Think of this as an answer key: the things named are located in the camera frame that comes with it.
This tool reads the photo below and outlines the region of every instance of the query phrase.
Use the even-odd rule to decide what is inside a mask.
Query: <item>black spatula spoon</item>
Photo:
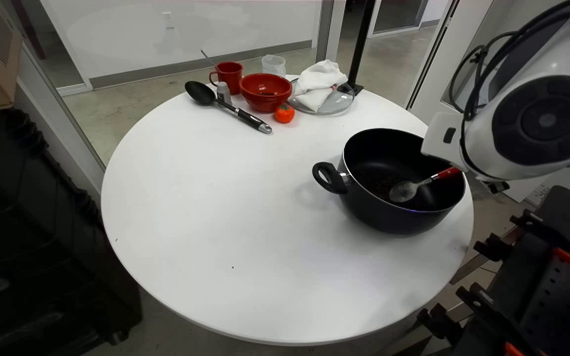
[[[192,97],[192,99],[197,101],[199,104],[212,105],[213,103],[217,102],[228,108],[228,110],[235,112],[246,124],[252,126],[252,128],[257,129],[264,134],[272,133],[272,128],[268,124],[265,124],[263,120],[247,113],[246,111],[235,108],[225,101],[215,97],[215,92],[210,90],[206,84],[196,81],[187,81],[186,84],[184,84],[184,88],[186,88],[188,95],[190,95],[190,97]]]

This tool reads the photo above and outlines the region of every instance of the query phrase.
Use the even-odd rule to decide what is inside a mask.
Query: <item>red mug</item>
[[[208,74],[208,79],[210,83],[217,86],[212,81],[212,75],[217,74],[217,80],[220,82],[226,82],[228,88],[230,89],[231,95],[236,95],[241,92],[239,82],[243,73],[243,66],[237,62],[221,62],[217,65],[217,70],[213,70]]]

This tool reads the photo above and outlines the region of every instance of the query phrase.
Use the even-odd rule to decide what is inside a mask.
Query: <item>stacked red bowls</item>
[[[291,95],[291,83],[274,74],[246,75],[239,84],[249,107],[262,113],[273,113]]]

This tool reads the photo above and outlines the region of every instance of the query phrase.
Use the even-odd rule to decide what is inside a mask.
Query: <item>white towel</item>
[[[347,80],[337,63],[325,59],[303,70],[292,89],[292,95],[315,112],[331,94],[332,87],[344,84]]]

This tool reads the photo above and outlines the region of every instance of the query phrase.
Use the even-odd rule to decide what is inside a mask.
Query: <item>black pole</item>
[[[369,34],[369,25],[371,24],[371,18],[373,17],[374,7],[375,0],[365,0],[364,14],[362,15],[362,23],[360,23],[360,32],[358,32],[358,39],[355,42],[355,49],[353,50],[353,59],[351,60],[348,83],[355,91],[355,95],[364,88],[363,86],[355,84],[355,79],[358,77],[360,61],[362,61],[362,52],[364,52],[364,43],[366,43],[366,36]]]

